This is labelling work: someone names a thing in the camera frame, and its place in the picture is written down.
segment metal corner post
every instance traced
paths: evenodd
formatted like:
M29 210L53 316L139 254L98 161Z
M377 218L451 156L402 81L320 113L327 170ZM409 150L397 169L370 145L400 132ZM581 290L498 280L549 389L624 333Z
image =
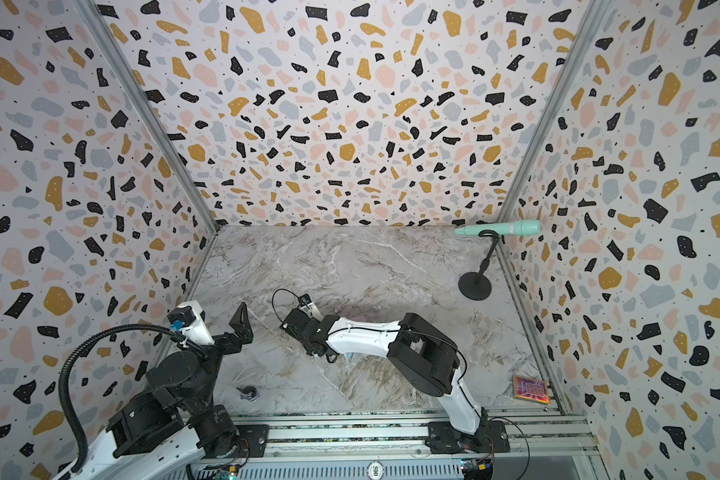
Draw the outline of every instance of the metal corner post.
M101 50L101 55L109 64L110 68L112 68L115 76L117 76L117 79L123 86L123 90L126 95L128 95L131 102L134 104L134 108L144 121L146 129L152 135L158 148L160 148L163 152L163 156L165 156L165 159L168 161L168 165L176 176L176 179L186 192L186 196L189 197L192 206L195 208L195 212L197 212L201 221L215 236L219 230L218 224L211 216L206 202L202 199L200 192L195 187L195 183L192 180L192 177L190 177L190 173L186 170L186 168L184 168L184 165L179 157L179 153L173 147L170 140L168 140L168 135L163 129L163 125L160 123L160 120L157 118L157 114L146 102L144 92L136 82L134 74L128 65L128 61L125 59L123 52L120 50L120 47L117 46L114 38L109 33L109 28L106 26L106 23L99 14L96 3L94 0L71 0L71 3L75 6L77 14L80 16L83 24L85 24L88 31L94 37L94 43L98 45L99 50Z
M608 11L611 9L611 5L614 4L614 0L590 0L590 4L586 7L584 18L581 20L581 27L576 33L576 39L570 47L570 54L565 60L562 72L560 72L560 78L557 80L550 99L547 102L547 107L541 114L539 119L539 126L534 132L534 136L528 143L528 149L526 149L523 159L520 161L520 166L514 173L514 181L507 192L507 198L504 200L504 205L499 213L499 222L509 222L513 211L513 205L518 201L520 192L523 189L524 181L523 178L528 176L531 168L534 165L534 161L544 145L544 140L547 138L552 124L555 122L555 115L565 102L568 92L576 81L576 76L581 69L581 65L586 60L586 56L590 51L590 45L597 34L597 30L603 23L603 19Z

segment patterned wall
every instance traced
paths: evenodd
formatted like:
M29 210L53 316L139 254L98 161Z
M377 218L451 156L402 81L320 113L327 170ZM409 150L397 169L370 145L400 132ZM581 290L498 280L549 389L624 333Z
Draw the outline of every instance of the patterned wall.
M0 478L76 455L58 403L92 333L163 321L211 235L61 0L0 2ZM100 342L72 375L88 437L140 389L152 335Z
M498 215L586 2L100 10L222 224Z
M511 265L612 478L720 478L720 1L618 2Z

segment white marble vein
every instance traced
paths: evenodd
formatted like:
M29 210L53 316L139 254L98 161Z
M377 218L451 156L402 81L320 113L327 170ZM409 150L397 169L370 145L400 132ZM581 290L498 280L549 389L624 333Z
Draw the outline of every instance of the white marble vein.
M511 397L512 375L538 377L499 262L487 272L493 293L475 302L457 281L476 270L488 241L457 238L447 227L225 227L195 293L212 333L241 301L254 341L228 356L216 402L231 412L346 412L439 408L412 388L386 359L354 355L335 364L311 358L280 332L269 304L279 287L309 293L323 313L341 309L366 321L402 320L415 312L456 341L467 357L466 379L483 406L522 406ZM285 318L294 299L275 302ZM253 385L261 398L240 399Z

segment black mounting plate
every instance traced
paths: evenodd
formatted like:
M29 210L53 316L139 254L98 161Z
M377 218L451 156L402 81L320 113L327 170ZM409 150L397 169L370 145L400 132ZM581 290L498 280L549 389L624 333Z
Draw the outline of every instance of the black mounting plate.
M244 444L242 440L245 439L248 442L250 449L250 458L261 458L264 456L264 449L266 448L267 439L269 437L269 425L236 425L238 433L240 434L240 443Z
M427 428L429 436L424 444L435 454L464 453L467 447L472 452L490 453L490 442L494 444L494 453L508 453L510 450L504 423L499 420L489 421L485 411L480 419L480 427L473 435L456 430L450 422L430 422Z

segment mint green microphone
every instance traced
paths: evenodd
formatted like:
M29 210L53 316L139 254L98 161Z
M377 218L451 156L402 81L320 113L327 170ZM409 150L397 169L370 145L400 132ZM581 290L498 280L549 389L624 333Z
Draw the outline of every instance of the mint green microphone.
M516 220L504 224L462 226L456 229L456 235L478 236L483 230L493 230L499 235L536 235L541 232L541 222L538 220Z
M459 236L489 236L493 240L488 255L480 262L480 271L467 272L458 279L458 289L470 300L485 300L490 295L490 281L485 271L490 263L490 255L496 250L500 235L536 235L541 232L538 220L517 220L504 224L482 224L462 226L456 229Z

